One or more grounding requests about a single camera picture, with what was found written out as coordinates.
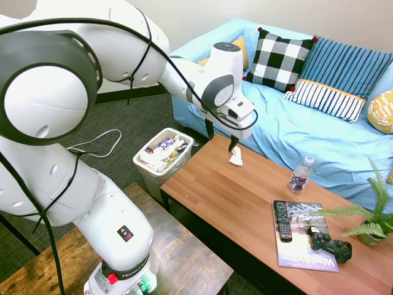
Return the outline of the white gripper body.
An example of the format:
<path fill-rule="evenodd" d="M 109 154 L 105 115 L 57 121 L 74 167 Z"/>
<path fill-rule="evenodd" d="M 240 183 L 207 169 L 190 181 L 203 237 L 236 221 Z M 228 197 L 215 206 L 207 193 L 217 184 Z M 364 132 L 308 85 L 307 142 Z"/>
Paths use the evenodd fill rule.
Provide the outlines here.
<path fill-rule="evenodd" d="M 252 114 L 249 114 L 244 119 L 235 119 L 228 114 L 223 114 L 214 111 L 214 114 L 219 119 L 215 118 L 211 112 L 203 111 L 203 117 L 210 120 L 214 125 L 223 128 L 230 135 L 236 136 L 239 140 L 246 140 L 252 134 L 252 126 L 255 124 L 255 119 Z"/>

